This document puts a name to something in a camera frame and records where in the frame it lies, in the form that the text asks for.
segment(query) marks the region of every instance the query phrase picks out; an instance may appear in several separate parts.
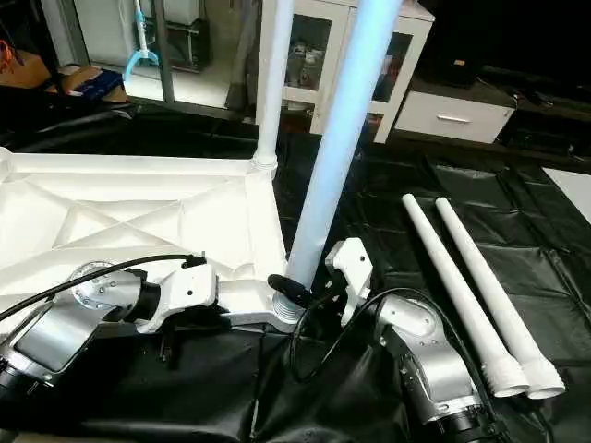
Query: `silver robot arm segment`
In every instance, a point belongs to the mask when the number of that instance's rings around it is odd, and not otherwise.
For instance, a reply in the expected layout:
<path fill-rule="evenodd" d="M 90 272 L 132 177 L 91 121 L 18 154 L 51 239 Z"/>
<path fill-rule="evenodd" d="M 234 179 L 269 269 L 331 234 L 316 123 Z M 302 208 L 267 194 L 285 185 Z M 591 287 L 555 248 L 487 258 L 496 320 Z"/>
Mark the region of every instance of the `silver robot arm segment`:
<path fill-rule="evenodd" d="M 340 271 L 347 283 L 344 326 L 368 298 L 371 261 L 361 240 L 348 238 L 335 245 L 325 264 L 331 271 Z M 430 306 L 387 295 L 376 312 L 374 337 L 400 359 L 404 385 L 423 424 L 481 405 L 464 360 L 447 341 L 443 323 Z"/>
<path fill-rule="evenodd" d="M 70 280 L 110 265 L 88 263 Z M 176 270 L 159 285 L 146 277 L 136 269 L 115 271 L 37 307 L 0 344 L 0 394 L 53 386 L 103 321 L 133 323 L 138 332 L 151 333 L 172 314 L 216 300 L 217 278 L 208 264 Z"/>

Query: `drawer handle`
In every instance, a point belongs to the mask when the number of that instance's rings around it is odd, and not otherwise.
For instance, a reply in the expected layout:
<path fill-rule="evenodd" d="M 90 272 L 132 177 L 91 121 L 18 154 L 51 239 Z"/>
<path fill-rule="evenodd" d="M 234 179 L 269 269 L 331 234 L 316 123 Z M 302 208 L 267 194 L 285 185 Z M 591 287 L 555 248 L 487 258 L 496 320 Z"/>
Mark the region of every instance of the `drawer handle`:
<path fill-rule="evenodd" d="M 446 122 L 464 123 L 464 124 L 472 123 L 467 118 L 452 117 L 451 115 L 437 114 L 437 118 L 440 120 L 445 120 Z"/>

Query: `black tarp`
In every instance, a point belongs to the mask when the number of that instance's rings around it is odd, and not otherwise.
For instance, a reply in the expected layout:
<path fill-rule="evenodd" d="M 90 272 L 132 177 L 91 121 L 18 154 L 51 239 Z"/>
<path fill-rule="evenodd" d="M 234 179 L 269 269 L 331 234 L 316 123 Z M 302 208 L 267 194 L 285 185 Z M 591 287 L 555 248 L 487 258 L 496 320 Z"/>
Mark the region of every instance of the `black tarp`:
<path fill-rule="evenodd" d="M 248 126 L 141 113 L 101 131 L 93 124 L 86 138 L 73 131 L 13 138 L 11 149 L 247 158 L 256 136 Z M 319 139 L 280 141 L 274 185 L 289 249 Z M 361 237 L 377 285 L 427 291 L 454 318 L 400 201 L 414 193 L 458 257 L 434 208 L 435 198 L 449 197 L 567 386 L 546 401 L 495 401 L 513 441 L 545 442 L 550 434 L 556 442 L 591 441 L 591 226 L 537 166 L 404 145 L 359 149 L 328 247 Z M 159 346 L 158 336 L 95 341 L 58 388 L 0 406 L 0 426 L 153 441 L 433 441 L 405 406 L 394 361 L 359 337 L 303 386 L 285 372 L 285 337 L 265 327 L 178 332 L 173 368 L 158 361 Z M 307 342 L 304 365 L 323 349 Z"/>

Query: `white pole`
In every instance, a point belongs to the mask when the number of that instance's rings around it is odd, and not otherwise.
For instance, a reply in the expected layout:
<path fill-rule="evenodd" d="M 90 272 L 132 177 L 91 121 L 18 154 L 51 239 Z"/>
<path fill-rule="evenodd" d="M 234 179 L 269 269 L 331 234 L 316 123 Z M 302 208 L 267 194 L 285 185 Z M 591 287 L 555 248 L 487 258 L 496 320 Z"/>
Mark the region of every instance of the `white pole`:
<path fill-rule="evenodd" d="M 309 288 L 402 0 L 361 0 L 292 247 L 287 276 Z"/>
<path fill-rule="evenodd" d="M 509 397 L 524 392 L 529 385 L 521 367 L 507 352 L 425 213 L 411 194 L 403 197 L 403 203 L 478 351 L 482 372 L 493 395 Z"/>
<path fill-rule="evenodd" d="M 260 120 L 259 143 L 252 158 L 257 169 L 274 170 L 277 167 L 277 131 L 283 99 L 283 84 L 289 42 L 294 21 L 294 0 L 276 0 L 277 9 L 273 25 L 269 73 L 265 85 L 265 107 Z"/>
<path fill-rule="evenodd" d="M 438 198 L 436 205 L 487 303 L 490 314 L 494 317 L 502 338 L 524 370 L 530 385 L 527 397 L 539 400 L 562 394 L 565 388 L 561 376 L 537 347 L 536 341 L 519 317 L 513 303 L 502 289 L 487 261 L 482 257 L 452 205 L 447 198 Z"/>
<path fill-rule="evenodd" d="M 148 44 L 146 43 L 146 19 L 141 12 L 141 4 L 136 0 L 136 26 L 138 26 L 139 49 L 144 56 L 148 53 Z"/>

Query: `cable plug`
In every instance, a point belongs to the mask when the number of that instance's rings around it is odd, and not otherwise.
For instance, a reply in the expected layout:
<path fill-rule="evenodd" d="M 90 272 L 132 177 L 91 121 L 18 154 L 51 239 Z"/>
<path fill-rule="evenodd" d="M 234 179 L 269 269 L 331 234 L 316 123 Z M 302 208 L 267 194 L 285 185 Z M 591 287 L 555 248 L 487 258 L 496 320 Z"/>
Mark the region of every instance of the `cable plug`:
<path fill-rule="evenodd" d="M 267 283 L 272 289 L 282 293 L 290 302 L 298 306 L 307 308 L 312 303 L 312 293 L 302 283 L 278 274 L 270 275 Z"/>
<path fill-rule="evenodd" d="M 199 256 L 187 256 L 187 259 L 185 260 L 185 263 L 183 263 L 181 265 L 181 268 L 186 269 L 186 268 L 194 268 L 196 266 L 200 266 L 200 265 L 204 265 L 207 263 L 207 260 L 205 259 L 205 257 L 199 257 Z"/>

